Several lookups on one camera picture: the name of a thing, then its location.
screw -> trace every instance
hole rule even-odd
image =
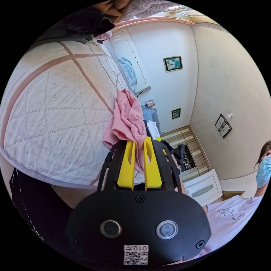
[[[138,203],[142,203],[144,201],[144,197],[142,195],[139,195],[139,196],[136,196],[135,200]]]
[[[202,248],[205,244],[205,241],[201,240],[196,244],[196,248]]]
[[[71,238],[71,241],[75,244],[75,245],[79,245],[79,242],[73,238]]]

pink cloth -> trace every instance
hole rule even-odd
[[[103,143],[111,148],[121,140],[135,142],[135,169],[144,172],[143,143],[146,136],[139,101],[129,90],[117,91],[114,115],[105,129]]]

picture frame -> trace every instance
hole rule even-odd
[[[181,116],[181,108],[175,109],[171,111],[172,119],[179,118]]]
[[[171,56],[163,58],[166,72],[182,70],[183,63],[181,56]]]
[[[217,130],[219,131],[220,135],[223,138],[225,138],[228,135],[228,133],[232,130],[232,127],[222,114],[220,114],[218,120],[216,121],[215,127],[217,128]]]

white bedspread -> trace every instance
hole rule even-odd
[[[127,88],[104,45],[50,43],[25,54],[0,107],[0,152],[57,186],[93,188],[109,151],[102,143],[116,91]],[[144,175],[135,173],[135,183]]]

blue surgical mask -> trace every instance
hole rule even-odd
[[[271,177],[271,155],[265,156],[256,175],[257,188],[262,188]]]

